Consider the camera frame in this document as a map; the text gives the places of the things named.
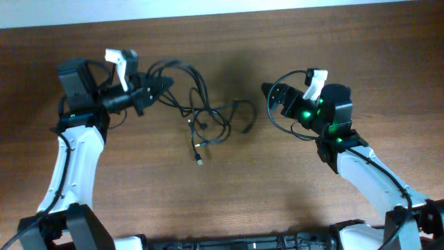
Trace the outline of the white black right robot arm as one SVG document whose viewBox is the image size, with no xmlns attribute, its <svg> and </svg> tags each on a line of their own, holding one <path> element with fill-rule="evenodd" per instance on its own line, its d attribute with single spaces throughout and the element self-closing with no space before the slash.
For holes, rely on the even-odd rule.
<svg viewBox="0 0 444 250">
<path fill-rule="evenodd" d="M 362 193 L 383 217 L 383 228 L 361 220 L 333 225 L 340 249 L 442 249 L 443 201 L 432 200 L 396 176 L 352 128 L 351 90 L 324 86 L 317 94 L 263 83 L 268 110 L 313 131 L 319 158 Z"/>
</svg>

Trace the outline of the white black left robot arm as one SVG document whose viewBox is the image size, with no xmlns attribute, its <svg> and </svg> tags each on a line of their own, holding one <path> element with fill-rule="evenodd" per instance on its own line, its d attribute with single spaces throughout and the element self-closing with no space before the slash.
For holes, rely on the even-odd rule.
<svg viewBox="0 0 444 250">
<path fill-rule="evenodd" d="M 139 116 L 172 85 L 168 76 L 133 70 L 130 86 L 112 86 L 114 72 L 97 85 L 91 60 L 58 67 L 65 95 L 58 106 L 58 157 L 44 199 L 32 217 L 20 219 L 16 238 L 24 249 L 147 249 L 145 235 L 114 239 L 92 210 L 96 167 L 105 147 L 110 115 L 133 107 Z"/>
</svg>

